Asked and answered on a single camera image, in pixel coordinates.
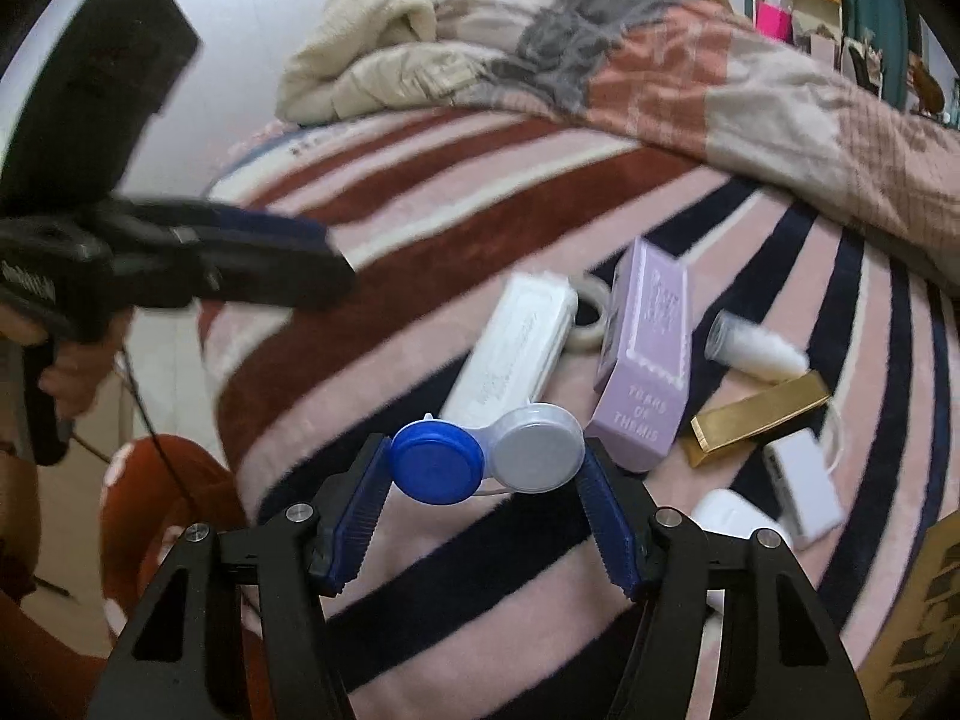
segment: blue cap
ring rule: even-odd
[[[458,503],[476,493],[483,481],[483,449],[452,422],[422,419],[394,437],[390,469],[397,487],[414,500]]]

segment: cream blanket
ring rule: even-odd
[[[478,62],[436,37],[433,0],[330,0],[287,62],[277,116],[323,124],[432,103],[474,83]]]

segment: metal screw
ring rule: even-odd
[[[210,526],[205,522],[195,522],[184,531],[186,541],[203,541],[210,535]]]
[[[767,549],[776,549],[781,545],[779,533],[771,531],[769,528],[760,528],[760,530],[757,531],[757,541],[760,542],[760,546],[766,547]]]
[[[683,522],[683,517],[680,516],[680,512],[676,509],[664,507],[663,509],[656,510],[656,521],[664,526],[664,528],[676,528],[680,522]]]
[[[295,503],[287,509],[287,519],[291,522],[305,522],[313,517],[313,507],[308,503]]]

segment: black cable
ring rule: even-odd
[[[154,443],[157,455],[160,455],[163,464],[167,466],[167,472],[170,474],[170,478],[174,480],[174,484],[178,488],[179,493],[184,497],[186,505],[190,509],[190,516],[193,517],[195,521],[200,521],[203,517],[200,516],[200,507],[197,506],[197,501],[194,500],[190,491],[186,488],[186,485],[184,485],[184,480],[179,478],[179,474],[174,470],[174,464],[172,464],[170,458],[167,457],[167,453],[163,451],[163,446],[160,444],[160,437],[157,435],[157,431],[154,430],[154,423],[152,423],[147,416],[147,409],[143,405],[143,398],[140,396],[140,384],[136,381],[136,376],[133,375],[133,362],[130,359],[130,351],[128,351],[126,343],[120,347],[120,354],[123,357],[123,365],[127,369],[127,380],[130,383],[130,393],[133,396],[133,402],[136,403],[136,410],[140,413],[140,418],[147,427],[147,432],[150,434],[150,439]]]
[[[104,463],[109,465],[110,459],[106,453],[101,452],[99,449],[97,449],[97,447],[95,447],[91,443],[88,443],[85,440],[81,439],[80,436],[78,436],[76,433],[71,433],[70,437],[71,439],[75,440],[75,442],[77,442],[80,446],[82,446],[86,451],[88,451],[91,455],[93,455],[95,458],[99,458]]]
[[[40,577],[36,574],[34,574],[34,583],[37,585],[37,587],[42,587],[44,590],[49,590],[51,593],[61,596],[61,598],[69,598],[71,601],[77,600],[74,594],[66,589],[66,587],[61,587],[59,584],[53,584],[51,581],[40,579]]]

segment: masking tape roll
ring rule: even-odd
[[[570,276],[570,286],[576,290],[579,300],[597,309],[599,316],[593,324],[574,324],[563,348],[569,352],[592,352],[603,346],[610,307],[610,287],[603,279],[590,274]]]

